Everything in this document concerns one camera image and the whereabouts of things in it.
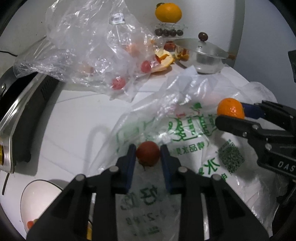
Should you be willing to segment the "printed plastic bag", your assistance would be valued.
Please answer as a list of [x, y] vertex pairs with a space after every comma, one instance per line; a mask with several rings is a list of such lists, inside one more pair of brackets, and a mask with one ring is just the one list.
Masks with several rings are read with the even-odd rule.
[[[246, 139], [217, 129], [216, 109], [225, 98], [250, 104], [276, 101], [259, 82], [234, 84], [222, 74], [201, 75], [190, 67], [119, 118], [88, 173], [114, 165], [131, 144], [165, 144], [183, 166], [205, 177], [220, 175], [271, 233], [278, 177], [257, 165]], [[180, 196], [166, 191], [160, 163], [136, 164], [128, 194], [116, 197], [119, 240], [177, 240], [180, 207]]]

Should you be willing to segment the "clear plastic bag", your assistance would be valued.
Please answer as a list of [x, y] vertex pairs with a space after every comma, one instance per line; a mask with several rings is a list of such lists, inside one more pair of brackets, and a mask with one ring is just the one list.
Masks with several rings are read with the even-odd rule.
[[45, 28], [46, 36], [16, 58], [17, 77], [38, 72], [130, 102], [160, 69], [158, 38], [124, 1], [56, 1]]

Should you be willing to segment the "large orange on box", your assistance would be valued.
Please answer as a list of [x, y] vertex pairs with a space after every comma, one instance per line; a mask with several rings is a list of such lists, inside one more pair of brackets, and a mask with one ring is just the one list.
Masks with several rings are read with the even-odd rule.
[[177, 23], [182, 18], [182, 11], [175, 3], [158, 3], [155, 16], [163, 23]]

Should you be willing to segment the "induction cooker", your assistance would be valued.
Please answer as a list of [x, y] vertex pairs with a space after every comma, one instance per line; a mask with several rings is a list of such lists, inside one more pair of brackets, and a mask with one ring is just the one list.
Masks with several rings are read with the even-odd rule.
[[17, 78], [13, 68], [1, 77], [1, 170], [14, 173], [19, 162], [29, 162], [39, 119], [59, 81], [32, 73]]

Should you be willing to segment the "small steel saucepan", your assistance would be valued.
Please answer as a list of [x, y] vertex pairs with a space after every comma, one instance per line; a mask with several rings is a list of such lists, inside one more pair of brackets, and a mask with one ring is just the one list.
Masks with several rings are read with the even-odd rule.
[[194, 66], [201, 74], [218, 73], [224, 68], [227, 59], [236, 58], [235, 55], [210, 43], [205, 32], [200, 32], [197, 38], [175, 39], [173, 43], [177, 63], [184, 68]]

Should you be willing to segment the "cherry tomato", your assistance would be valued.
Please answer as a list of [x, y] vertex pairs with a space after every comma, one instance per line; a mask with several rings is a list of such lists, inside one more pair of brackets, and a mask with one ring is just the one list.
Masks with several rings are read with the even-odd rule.
[[142, 166], [152, 167], [160, 159], [159, 147], [152, 141], [143, 142], [136, 150], [136, 157]]
[[28, 221], [27, 222], [27, 228], [28, 228], [28, 230], [30, 230], [37, 221], [38, 221], [38, 219]]

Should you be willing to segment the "black chopstick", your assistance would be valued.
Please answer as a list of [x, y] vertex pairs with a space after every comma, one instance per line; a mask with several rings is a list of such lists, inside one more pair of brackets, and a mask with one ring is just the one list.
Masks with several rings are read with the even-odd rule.
[[7, 174], [6, 174], [6, 177], [5, 177], [5, 180], [4, 180], [3, 188], [2, 188], [2, 191], [1, 191], [1, 194], [2, 194], [2, 195], [5, 194], [6, 185], [7, 185], [7, 182], [8, 182], [9, 176], [10, 176], [10, 173], [7, 173]]

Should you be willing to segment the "white round plate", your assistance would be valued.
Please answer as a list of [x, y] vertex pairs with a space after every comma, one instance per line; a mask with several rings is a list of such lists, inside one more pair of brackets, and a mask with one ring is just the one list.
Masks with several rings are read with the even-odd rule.
[[25, 232], [28, 233], [27, 222], [38, 219], [62, 189], [46, 180], [34, 180], [23, 190], [20, 199], [20, 213]]

